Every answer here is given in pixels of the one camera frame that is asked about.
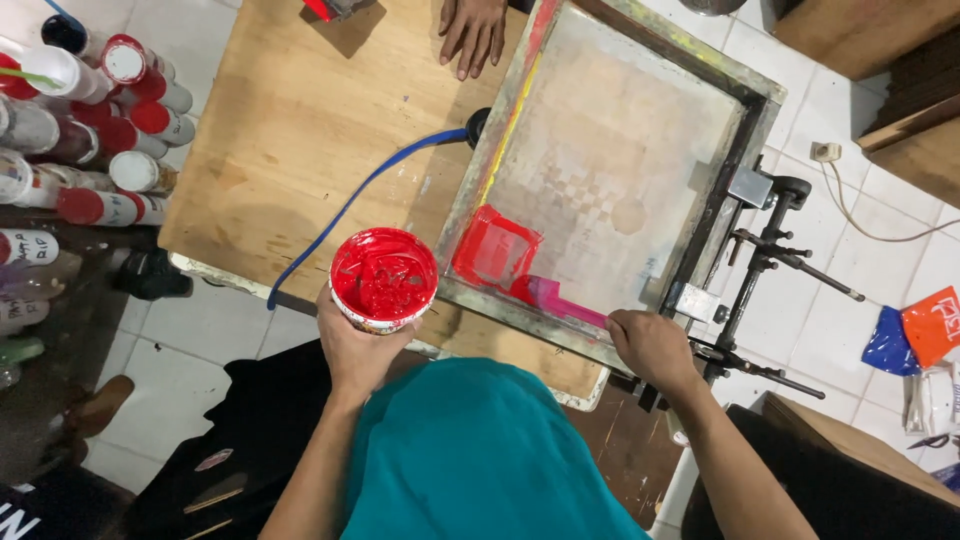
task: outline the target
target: red plastisol ink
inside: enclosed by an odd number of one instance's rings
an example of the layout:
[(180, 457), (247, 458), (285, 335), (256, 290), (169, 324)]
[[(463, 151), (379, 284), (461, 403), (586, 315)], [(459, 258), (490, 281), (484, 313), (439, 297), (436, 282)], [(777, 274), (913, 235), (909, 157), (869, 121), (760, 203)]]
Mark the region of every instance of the red plastisol ink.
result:
[(417, 314), (433, 301), (437, 262), (430, 248), (406, 231), (369, 229), (337, 250), (330, 283), (336, 297), (353, 313), (375, 321), (396, 321)]
[(496, 287), (504, 294), (533, 304), (525, 285), (516, 280), (530, 273), (543, 236), (500, 215), (490, 205), (477, 209), (453, 254), (453, 269), (474, 285)]

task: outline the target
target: ink tub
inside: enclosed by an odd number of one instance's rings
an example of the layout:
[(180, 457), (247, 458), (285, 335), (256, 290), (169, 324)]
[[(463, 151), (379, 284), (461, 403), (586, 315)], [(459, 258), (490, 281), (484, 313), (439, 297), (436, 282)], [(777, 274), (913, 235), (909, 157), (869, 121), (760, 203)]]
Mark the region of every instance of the ink tub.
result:
[(347, 239), (330, 264), (330, 292), (360, 331), (385, 335), (422, 316), (433, 304), (437, 261), (419, 238), (377, 227)]

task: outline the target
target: white tile floor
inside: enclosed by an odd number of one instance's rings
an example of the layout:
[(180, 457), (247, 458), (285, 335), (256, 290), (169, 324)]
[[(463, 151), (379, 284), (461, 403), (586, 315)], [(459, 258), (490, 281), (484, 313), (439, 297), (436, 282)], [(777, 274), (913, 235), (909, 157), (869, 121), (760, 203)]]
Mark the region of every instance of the white tile floor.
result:
[[(751, 405), (774, 391), (851, 423), (886, 441), (927, 471), (957, 461), (955, 449), (905, 448), (914, 438), (900, 429), (901, 380), (860, 363), (859, 357), (882, 304), (903, 307), (953, 284), (960, 286), (960, 226), (916, 242), (876, 242), (846, 223), (827, 192), (823, 173), (808, 159), (812, 141), (838, 142), (837, 163), (845, 198), (855, 218), (879, 235), (905, 236), (960, 217), (960, 210), (922, 193), (866, 161), (853, 142), (883, 99), (884, 78), (854, 84), (772, 38), (765, 4), (749, 2), (735, 15), (707, 18), (677, 0), (642, 0), (727, 55), (787, 88), (789, 94), (767, 141), (764, 169), (813, 183), (806, 207), (786, 224), (796, 247), (814, 251), (811, 264), (868, 296), (858, 304), (789, 268), (765, 273), (737, 335), (747, 358), (786, 369), (789, 377), (823, 389), (811, 399), (762, 378), (734, 373), (714, 394), (722, 403)], [(178, 80), (194, 93), (199, 118), (241, 0), (61, 0), (95, 30), (129, 31), (171, 60)], [(52, 11), (42, 2), (11, 0), (0, 37), (38, 42), (40, 21)], [(5, 41), (0, 39), (0, 49)], [(180, 167), (187, 148), (166, 160)], [(754, 231), (765, 214), (746, 212), (741, 226)], [(749, 250), (733, 269), (722, 267), (711, 290), (729, 305), (745, 272)], [(716, 335), (716, 325), (698, 327)], [(238, 357), (268, 356), (312, 339), (309, 317), (280, 308), (265, 310), (245, 293), (196, 281), (191, 299), (152, 304), (131, 301), (101, 381), (126, 373), (136, 382), (130, 401), (92, 442), (87, 467), (130, 488), (142, 489), (184, 438), (209, 423), (204, 411), (227, 390), (220, 366)], [(696, 476), (684, 455), (655, 527), (658, 538), (678, 538), (683, 506)]]

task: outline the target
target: green straw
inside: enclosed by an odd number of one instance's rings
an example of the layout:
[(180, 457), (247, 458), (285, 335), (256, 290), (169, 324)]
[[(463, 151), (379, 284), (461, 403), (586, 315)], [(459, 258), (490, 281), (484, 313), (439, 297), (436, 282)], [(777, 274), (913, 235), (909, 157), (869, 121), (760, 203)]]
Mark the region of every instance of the green straw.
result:
[(25, 71), (20, 71), (19, 69), (8, 69), (6, 67), (0, 67), (0, 75), (13, 75), (14, 77), (20, 77), (21, 79), (26, 79), (27, 81), (33, 81), (35, 83), (44, 83), (50, 88), (63, 88), (63, 85), (54, 81), (50, 77), (45, 75), (37, 75), (36, 73), (27, 73)]

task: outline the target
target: blue cable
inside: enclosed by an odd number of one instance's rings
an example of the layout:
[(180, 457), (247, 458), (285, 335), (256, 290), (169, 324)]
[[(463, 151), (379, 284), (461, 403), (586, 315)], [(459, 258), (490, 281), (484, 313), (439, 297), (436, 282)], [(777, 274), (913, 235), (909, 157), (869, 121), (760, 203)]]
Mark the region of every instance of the blue cable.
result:
[(340, 221), (340, 218), (344, 217), (344, 214), (347, 213), (347, 209), (350, 208), (350, 205), (353, 204), (353, 201), (355, 201), (356, 198), (360, 196), (360, 192), (363, 191), (370, 184), (370, 182), (372, 182), (374, 178), (380, 176), (380, 174), (383, 173), (383, 171), (389, 169), (390, 167), (393, 167), (397, 163), (400, 163), (401, 161), (406, 160), (408, 157), (410, 157), (411, 154), (413, 154), (414, 152), (417, 152), (420, 148), (430, 146), (433, 144), (445, 144), (447, 142), (462, 142), (465, 140), (467, 140), (466, 128), (459, 128), (456, 130), (448, 130), (445, 132), (440, 132), (438, 134), (434, 134), (434, 135), (422, 138), (417, 142), (411, 144), (410, 146), (397, 150), (396, 153), (390, 156), (388, 160), (384, 161), (383, 164), (377, 167), (376, 170), (374, 170), (370, 174), (370, 176), (367, 177), (367, 179), (363, 181), (362, 184), (360, 184), (360, 187), (357, 187), (356, 191), (354, 191), (353, 194), (350, 195), (350, 198), (347, 199), (346, 203), (344, 203), (344, 207), (341, 208), (339, 212), (337, 212), (337, 215), (333, 216), (333, 219), (330, 220), (330, 223), (326, 226), (326, 229), (324, 229), (324, 231), (320, 233), (320, 236), (317, 236), (317, 239), (314, 240), (312, 244), (310, 244), (310, 247), (306, 248), (306, 251), (304, 251), (303, 253), (300, 254), (299, 257), (294, 259), (294, 261), (290, 263), (290, 266), (288, 266), (287, 269), (284, 270), (282, 274), (280, 274), (280, 277), (276, 279), (276, 283), (274, 283), (273, 288), (270, 289), (270, 296), (267, 297), (267, 309), (269, 309), (270, 311), (273, 311), (276, 308), (276, 299), (274, 297), (276, 296), (276, 292), (280, 289), (280, 286), (283, 284), (283, 282), (290, 276), (290, 274), (293, 273), (294, 270), (297, 269), (298, 266), (300, 266), (302, 262), (306, 260), (306, 258), (310, 257), (310, 254), (312, 254), (314, 250), (320, 247), (320, 244), (324, 243), (324, 240), (326, 240), (327, 235), (330, 234), (330, 231), (333, 231), (333, 227), (337, 225), (337, 222)]

